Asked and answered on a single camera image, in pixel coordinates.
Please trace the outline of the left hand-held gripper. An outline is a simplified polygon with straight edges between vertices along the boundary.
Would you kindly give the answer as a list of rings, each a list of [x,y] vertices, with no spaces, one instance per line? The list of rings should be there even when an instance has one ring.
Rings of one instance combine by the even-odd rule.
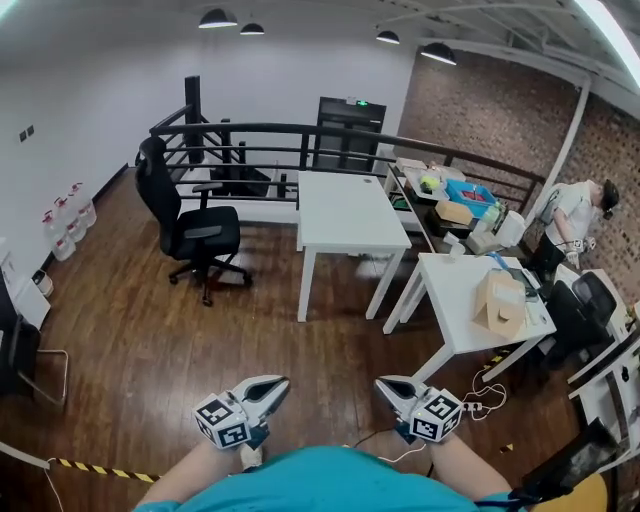
[[[211,394],[199,403],[193,415],[200,432],[219,450],[247,445],[259,448],[269,435],[266,419],[275,413],[290,391],[290,380],[282,375],[250,377],[238,385],[246,400],[246,411],[229,391]]]

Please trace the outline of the black flat panel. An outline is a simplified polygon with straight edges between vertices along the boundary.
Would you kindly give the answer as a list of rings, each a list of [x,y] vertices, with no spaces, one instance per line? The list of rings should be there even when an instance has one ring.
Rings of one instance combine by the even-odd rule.
[[[609,429],[595,419],[522,479],[521,495],[534,504],[568,495],[579,483],[612,462],[619,447]]]

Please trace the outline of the black tablet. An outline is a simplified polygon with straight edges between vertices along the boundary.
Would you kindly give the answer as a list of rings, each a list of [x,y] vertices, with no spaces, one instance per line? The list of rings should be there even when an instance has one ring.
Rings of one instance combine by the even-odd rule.
[[[539,299],[541,284],[528,269],[509,267],[508,272],[524,286],[527,302],[535,302]]]

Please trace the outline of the small cardboard box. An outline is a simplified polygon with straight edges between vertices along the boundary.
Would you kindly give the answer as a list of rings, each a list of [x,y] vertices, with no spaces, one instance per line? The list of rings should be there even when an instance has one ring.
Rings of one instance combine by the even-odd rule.
[[[468,226],[473,220],[473,214],[466,205],[453,201],[438,201],[435,211],[442,220],[454,224]]]

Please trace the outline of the black metal storage shelf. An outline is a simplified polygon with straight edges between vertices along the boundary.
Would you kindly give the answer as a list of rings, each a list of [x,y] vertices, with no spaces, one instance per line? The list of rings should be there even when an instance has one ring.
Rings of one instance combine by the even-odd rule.
[[[387,174],[384,182],[384,190],[387,192],[392,206],[402,212],[401,222],[410,232],[419,231],[425,238],[426,244],[432,253],[447,253],[450,246],[444,242],[447,232],[461,240],[466,254],[472,251],[466,244],[466,238],[471,233],[476,221],[473,220],[469,227],[463,227],[448,221],[436,221],[436,203],[423,202],[413,191],[409,181],[404,178],[397,166],[393,163],[386,165]]]

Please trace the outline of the ceiling tube light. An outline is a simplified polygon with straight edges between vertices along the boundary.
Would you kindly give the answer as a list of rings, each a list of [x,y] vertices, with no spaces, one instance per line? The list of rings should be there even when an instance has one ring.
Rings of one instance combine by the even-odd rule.
[[[640,88],[640,54],[610,10],[601,0],[572,1],[596,26]]]

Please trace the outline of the white floor rail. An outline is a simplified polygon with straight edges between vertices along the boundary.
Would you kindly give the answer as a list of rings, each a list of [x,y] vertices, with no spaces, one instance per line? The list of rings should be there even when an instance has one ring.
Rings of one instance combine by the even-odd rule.
[[[0,453],[12,457],[20,462],[48,471],[51,467],[48,460],[37,458],[0,441]]]

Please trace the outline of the clear water jug red cap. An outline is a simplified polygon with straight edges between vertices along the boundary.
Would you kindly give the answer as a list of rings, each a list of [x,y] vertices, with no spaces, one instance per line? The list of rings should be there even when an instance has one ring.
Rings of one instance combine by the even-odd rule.
[[[84,184],[82,182],[74,183],[71,186],[68,198],[84,226],[87,229],[91,228],[97,221],[97,213],[93,200],[86,192]]]
[[[74,243],[81,242],[86,235],[86,227],[80,218],[73,199],[69,196],[58,197],[54,204],[56,206],[56,217],[59,223],[66,229],[69,237]]]
[[[76,246],[66,227],[55,218],[52,210],[45,212],[42,224],[55,259],[60,262],[68,260],[75,252]]]

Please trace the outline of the white plastic container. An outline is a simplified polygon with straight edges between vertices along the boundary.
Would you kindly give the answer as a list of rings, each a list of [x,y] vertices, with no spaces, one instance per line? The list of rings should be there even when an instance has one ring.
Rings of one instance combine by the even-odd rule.
[[[526,223],[520,213],[509,210],[496,233],[499,244],[504,248],[517,246],[526,230]]]

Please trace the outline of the grey tray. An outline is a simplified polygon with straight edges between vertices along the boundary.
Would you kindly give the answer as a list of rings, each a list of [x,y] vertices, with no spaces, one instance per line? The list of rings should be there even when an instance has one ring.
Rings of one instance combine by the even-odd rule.
[[[437,177],[441,181],[440,188],[433,194],[425,194],[420,190],[419,180],[420,177],[424,175]],[[407,181],[410,183],[411,188],[418,197],[420,197],[421,199],[434,201],[449,199],[449,196],[446,193],[447,181],[449,179],[466,181],[466,176],[461,171],[446,166],[431,166],[428,167],[427,170],[418,171],[407,170],[405,172],[405,177],[407,178]]]

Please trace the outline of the blue plastic bin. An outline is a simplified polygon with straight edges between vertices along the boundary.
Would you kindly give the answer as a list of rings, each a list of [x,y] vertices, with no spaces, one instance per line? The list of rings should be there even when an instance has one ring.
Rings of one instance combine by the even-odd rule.
[[[472,182],[449,179],[446,193],[451,201],[471,206],[490,206],[497,202],[489,189]]]

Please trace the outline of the black mesh office chair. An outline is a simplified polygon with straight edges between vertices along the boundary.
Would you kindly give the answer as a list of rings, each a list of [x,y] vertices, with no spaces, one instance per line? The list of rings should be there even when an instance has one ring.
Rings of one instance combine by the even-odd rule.
[[[554,283],[546,302],[556,327],[555,343],[544,358],[548,368],[560,368],[583,349],[611,344],[614,337],[607,325],[616,306],[614,295],[594,271],[583,273],[570,285]]]

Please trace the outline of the black metal railing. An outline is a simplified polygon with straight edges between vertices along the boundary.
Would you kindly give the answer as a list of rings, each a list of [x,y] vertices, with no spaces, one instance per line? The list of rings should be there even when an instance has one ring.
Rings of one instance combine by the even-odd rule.
[[[199,79],[187,77],[187,104],[152,127],[150,134],[162,140],[163,160],[172,182],[193,188],[180,197],[199,200],[202,206],[210,200],[226,199],[299,203],[296,182],[252,179],[252,171],[309,171],[380,179],[403,174],[396,157],[377,152],[381,144],[440,155],[445,167],[460,160],[525,180],[526,186],[489,175],[469,175],[521,191],[520,197],[497,195],[507,203],[518,204],[520,211],[527,206],[536,187],[544,182],[532,172],[487,157],[377,132],[287,123],[232,123],[228,119],[209,123],[200,113],[199,97]]]

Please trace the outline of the person's left forearm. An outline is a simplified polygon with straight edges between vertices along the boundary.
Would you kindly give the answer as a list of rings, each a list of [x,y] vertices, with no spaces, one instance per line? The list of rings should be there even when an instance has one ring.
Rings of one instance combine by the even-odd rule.
[[[219,450],[203,440],[151,485],[134,511],[165,502],[181,505],[241,469],[239,449]]]

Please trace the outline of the black office chair with headrest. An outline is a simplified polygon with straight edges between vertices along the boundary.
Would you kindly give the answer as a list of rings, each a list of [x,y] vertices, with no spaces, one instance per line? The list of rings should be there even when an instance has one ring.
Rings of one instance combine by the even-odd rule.
[[[240,248],[239,216],[231,206],[207,205],[209,192],[217,187],[215,183],[196,186],[201,205],[183,212],[182,198],[171,179],[165,152],[166,143],[157,136],[141,142],[135,171],[136,190],[159,225],[161,251],[183,264],[168,275],[169,282],[175,285],[180,276],[193,273],[202,289],[202,303],[210,307],[212,268],[237,273],[246,286],[253,284],[253,277],[246,269],[231,263]]]

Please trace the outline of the white low box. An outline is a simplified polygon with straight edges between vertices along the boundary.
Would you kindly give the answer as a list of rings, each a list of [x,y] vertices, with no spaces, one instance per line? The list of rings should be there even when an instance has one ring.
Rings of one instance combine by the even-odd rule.
[[[498,238],[491,231],[481,233],[472,232],[467,237],[465,243],[467,248],[475,255],[484,255],[503,249]]]

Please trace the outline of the white table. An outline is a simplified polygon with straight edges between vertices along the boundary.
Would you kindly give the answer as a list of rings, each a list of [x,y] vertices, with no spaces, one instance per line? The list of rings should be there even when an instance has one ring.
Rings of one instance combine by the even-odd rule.
[[[298,246],[304,252],[297,320],[307,320],[316,257],[371,254],[390,257],[365,313],[373,319],[411,248],[377,177],[320,171],[298,175]]]
[[[555,324],[541,299],[526,301],[525,324],[515,341],[504,339],[472,321],[475,290],[492,269],[522,268],[514,257],[499,262],[490,256],[463,255],[451,261],[446,254],[421,253],[400,298],[387,318],[383,333],[409,320],[422,298],[435,312],[443,345],[414,373],[425,382],[453,357],[495,350],[509,345],[516,349],[502,362],[482,374],[488,383],[527,354],[545,337],[556,332]]]

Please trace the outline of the person's right forearm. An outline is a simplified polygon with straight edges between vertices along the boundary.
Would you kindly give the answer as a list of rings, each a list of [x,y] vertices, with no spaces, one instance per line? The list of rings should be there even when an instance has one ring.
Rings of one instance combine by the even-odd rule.
[[[439,480],[472,501],[512,491],[508,481],[455,434],[429,443],[428,451]]]

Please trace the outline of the long yellow black striped tape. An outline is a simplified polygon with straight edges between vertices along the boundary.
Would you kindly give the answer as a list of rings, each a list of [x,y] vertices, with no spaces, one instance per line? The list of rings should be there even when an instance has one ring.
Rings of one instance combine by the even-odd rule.
[[[54,463],[59,466],[69,468],[69,469],[77,469],[83,472],[96,473],[102,476],[115,476],[118,478],[137,480],[141,482],[145,482],[148,484],[155,483],[161,479],[160,475],[148,474],[148,473],[140,473],[140,472],[132,472],[115,468],[108,468],[104,466],[88,464],[63,458],[50,458],[48,460],[49,463]]]

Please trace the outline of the white desk frame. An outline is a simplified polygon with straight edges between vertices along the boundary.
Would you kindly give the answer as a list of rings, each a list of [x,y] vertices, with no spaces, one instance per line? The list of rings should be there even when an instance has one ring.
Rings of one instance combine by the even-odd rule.
[[[604,473],[640,455],[640,326],[601,359],[604,366],[569,394],[587,423],[600,420],[619,442],[619,453]]]

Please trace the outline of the large cardboard box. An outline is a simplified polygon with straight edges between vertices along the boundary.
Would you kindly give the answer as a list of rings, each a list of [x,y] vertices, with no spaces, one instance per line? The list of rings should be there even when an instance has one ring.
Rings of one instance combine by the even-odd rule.
[[[472,321],[504,339],[515,341],[525,324],[524,285],[506,270],[492,269],[475,290]]]

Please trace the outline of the green translucent item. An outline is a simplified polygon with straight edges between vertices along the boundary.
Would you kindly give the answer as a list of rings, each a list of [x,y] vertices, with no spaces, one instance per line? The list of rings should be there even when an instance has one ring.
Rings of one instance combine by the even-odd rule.
[[[487,232],[496,234],[504,222],[506,215],[509,212],[509,207],[499,201],[493,203],[485,211],[481,221],[485,225]]]

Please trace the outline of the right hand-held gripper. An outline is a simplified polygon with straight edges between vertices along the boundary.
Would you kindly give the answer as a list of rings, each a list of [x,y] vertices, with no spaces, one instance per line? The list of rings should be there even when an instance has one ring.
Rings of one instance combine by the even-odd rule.
[[[427,387],[412,377],[381,376],[374,387],[398,418],[396,432],[408,443],[439,443],[460,423],[463,403],[449,391]]]

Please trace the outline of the tan wooden stool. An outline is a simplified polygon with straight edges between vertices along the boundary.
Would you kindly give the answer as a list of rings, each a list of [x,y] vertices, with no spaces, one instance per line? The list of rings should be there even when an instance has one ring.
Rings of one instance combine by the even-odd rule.
[[[607,512],[608,491],[604,478],[595,473],[565,496],[536,505],[530,512]]]

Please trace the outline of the black cantilever chair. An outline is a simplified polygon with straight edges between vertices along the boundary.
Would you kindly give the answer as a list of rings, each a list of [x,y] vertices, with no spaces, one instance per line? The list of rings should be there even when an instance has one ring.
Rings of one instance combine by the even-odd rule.
[[[69,354],[65,350],[41,349],[40,343],[40,331],[17,311],[0,274],[0,397],[19,395],[34,399],[38,394],[46,401],[64,407],[68,395]],[[64,358],[60,397],[52,396],[36,384],[39,355]]]

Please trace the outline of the white cup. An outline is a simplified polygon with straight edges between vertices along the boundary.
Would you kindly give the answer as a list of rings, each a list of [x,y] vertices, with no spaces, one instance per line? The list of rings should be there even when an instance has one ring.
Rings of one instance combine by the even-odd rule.
[[[460,257],[466,254],[466,249],[463,243],[450,231],[445,234],[443,241],[449,246],[448,256],[451,261],[457,261]]]

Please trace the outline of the white vertical pipe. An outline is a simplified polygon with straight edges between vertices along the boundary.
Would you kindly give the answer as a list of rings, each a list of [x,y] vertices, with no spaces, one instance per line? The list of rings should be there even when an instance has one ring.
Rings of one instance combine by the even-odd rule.
[[[582,85],[580,86],[579,97],[574,110],[573,117],[567,129],[564,141],[561,145],[561,148],[554,162],[554,165],[552,166],[551,171],[545,181],[545,184],[543,187],[544,192],[546,192],[552,185],[555,184],[560,174],[560,171],[562,170],[568,158],[569,152],[573,146],[578,129],[581,125],[581,122],[584,116],[586,105],[591,92],[592,83],[593,83],[592,77],[588,75],[583,81]]]

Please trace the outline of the person's teal shirt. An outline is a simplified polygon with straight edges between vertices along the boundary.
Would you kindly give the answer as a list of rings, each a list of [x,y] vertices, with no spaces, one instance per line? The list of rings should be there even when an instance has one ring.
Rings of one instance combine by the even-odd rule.
[[[508,492],[470,499],[443,483],[401,473],[339,446],[278,456],[227,476],[195,496],[155,499],[132,512],[524,512]]]

